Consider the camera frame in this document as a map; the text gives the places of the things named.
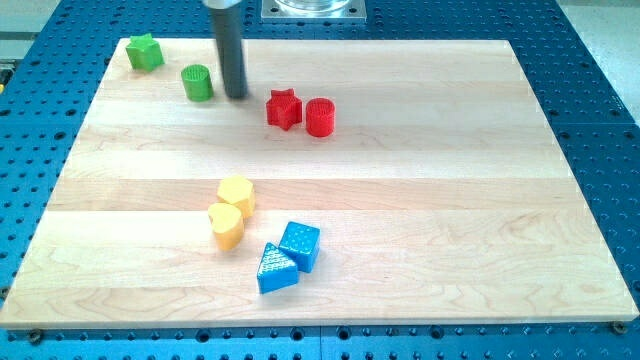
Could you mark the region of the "silver rod mount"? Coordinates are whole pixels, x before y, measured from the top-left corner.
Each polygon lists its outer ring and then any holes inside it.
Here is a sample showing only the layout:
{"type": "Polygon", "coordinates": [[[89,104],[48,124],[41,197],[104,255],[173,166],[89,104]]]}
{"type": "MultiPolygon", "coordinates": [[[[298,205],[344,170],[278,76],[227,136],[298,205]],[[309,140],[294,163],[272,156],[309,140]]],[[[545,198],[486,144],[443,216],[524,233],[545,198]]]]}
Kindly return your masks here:
{"type": "Polygon", "coordinates": [[[202,0],[209,9],[228,9],[241,3],[242,0],[202,0]]]}

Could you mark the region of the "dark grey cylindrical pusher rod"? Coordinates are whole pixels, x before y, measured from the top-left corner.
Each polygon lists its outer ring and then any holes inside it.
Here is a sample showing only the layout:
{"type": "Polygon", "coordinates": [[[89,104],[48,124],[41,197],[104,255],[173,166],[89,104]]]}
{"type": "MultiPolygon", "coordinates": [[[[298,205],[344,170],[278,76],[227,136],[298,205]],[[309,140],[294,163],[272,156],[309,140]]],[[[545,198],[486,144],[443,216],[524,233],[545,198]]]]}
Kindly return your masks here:
{"type": "Polygon", "coordinates": [[[240,3],[209,3],[224,90],[229,98],[248,94],[240,3]]]}

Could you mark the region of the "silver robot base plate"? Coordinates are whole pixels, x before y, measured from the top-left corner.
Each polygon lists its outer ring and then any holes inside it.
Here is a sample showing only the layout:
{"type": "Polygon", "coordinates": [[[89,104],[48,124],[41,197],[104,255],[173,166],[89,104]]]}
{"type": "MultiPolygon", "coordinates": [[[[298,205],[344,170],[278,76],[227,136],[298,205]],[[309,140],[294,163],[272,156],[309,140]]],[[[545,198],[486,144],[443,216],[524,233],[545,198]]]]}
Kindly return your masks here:
{"type": "Polygon", "coordinates": [[[262,0],[260,13],[261,20],[267,23],[367,20],[365,0],[262,0]]]}

